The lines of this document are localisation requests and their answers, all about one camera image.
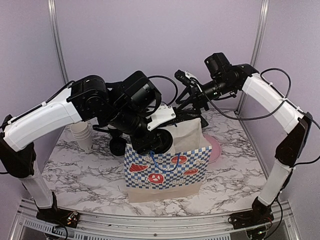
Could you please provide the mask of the pink plate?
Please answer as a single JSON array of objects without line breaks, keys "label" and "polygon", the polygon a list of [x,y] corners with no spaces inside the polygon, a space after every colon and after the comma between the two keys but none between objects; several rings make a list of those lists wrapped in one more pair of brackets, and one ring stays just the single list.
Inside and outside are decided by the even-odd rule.
[{"label": "pink plate", "polygon": [[222,148],[219,142],[213,136],[208,134],[204,134],[203,136],[212,146],[211,155],[208,163],[209,164],[215,163],[218,160],[218,158],[221,156]]}]

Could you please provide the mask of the checkered paper bag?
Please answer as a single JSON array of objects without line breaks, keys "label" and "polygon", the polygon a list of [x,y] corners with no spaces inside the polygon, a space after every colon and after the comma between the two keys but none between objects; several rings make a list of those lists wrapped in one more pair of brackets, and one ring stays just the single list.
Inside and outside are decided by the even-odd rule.
[{"label": "checkered paper bag", "polygon": [[124,153],[128,200],[143,203],[196,195],[207,172],[212,145],[202,133],[201,119],[165,127],[173,146],[163,154],[138,154],[131,144]]}]

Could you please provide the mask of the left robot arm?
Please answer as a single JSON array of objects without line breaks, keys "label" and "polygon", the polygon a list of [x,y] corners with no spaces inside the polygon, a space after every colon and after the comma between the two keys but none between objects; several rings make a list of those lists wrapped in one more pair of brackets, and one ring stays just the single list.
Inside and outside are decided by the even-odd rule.
[{"label": "left robot arm", "polygon": [[0,159],[8,173],[20,179],[37,208],[58,223],[63,211],[39,173],[34,141],[95,118],[100,127],[111,125],[130,136],[133,149],[145,154],[162,145],[161,133],[150,127],[146,110],[161,100],[161,93],[142,71],[115,83],[106,83],[97,75],[72,81],[48,101],[18,117],[7,117],[0,134]]}]

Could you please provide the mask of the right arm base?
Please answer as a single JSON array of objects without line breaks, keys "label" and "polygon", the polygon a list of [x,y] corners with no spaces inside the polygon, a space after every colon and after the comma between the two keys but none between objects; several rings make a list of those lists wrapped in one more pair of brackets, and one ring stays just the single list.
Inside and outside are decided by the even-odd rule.
[{"label": "right arm base", "polygon": [[228,222],[233,226],[234,230],[238,230],[267,223],[272,224],[274,219],[275,218],[271,210],[268,210],[264,215],[260,215],[259,213],[254,215],[254,211],[251,209],[232,213],[228,217]]}]

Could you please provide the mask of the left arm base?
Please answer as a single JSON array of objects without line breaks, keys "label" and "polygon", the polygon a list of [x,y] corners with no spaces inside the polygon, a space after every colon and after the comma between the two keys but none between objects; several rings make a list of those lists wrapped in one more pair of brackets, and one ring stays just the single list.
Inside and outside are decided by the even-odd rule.
[{"label": "left arm base", "polygon": [[78,226],[80,214],[76,210],[59,208],[55,193],[53,191],[51,193],[53,200],[52,205],[47,208],[39,208],[36,206],[36,218],[50,223],[61,224],[65,227],[76,228]]}]

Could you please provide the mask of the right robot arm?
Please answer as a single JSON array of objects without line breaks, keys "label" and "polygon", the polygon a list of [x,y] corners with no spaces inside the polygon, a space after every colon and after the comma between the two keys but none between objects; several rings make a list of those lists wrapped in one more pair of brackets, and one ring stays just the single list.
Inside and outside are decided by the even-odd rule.
[{"label": "right robot arm", "polygon": [[288,184],[307,142],[312,116],[294,105],[288,94],[282,94],[250,64],[232,65],[222,52],[207,57],[204,63],[211,77],[206,84],[200,84],[188,71],[175,72],[174,77],[185,86],[176,100],[179,109],[191,104],[196,111],[208,110],[215,106],[214,101],[234,98],[241,91],[256,100],[267,111],[265,117],[273,117],[286,133],[275,150],[267,182],[247,214],[252,224],[258,224]]}]

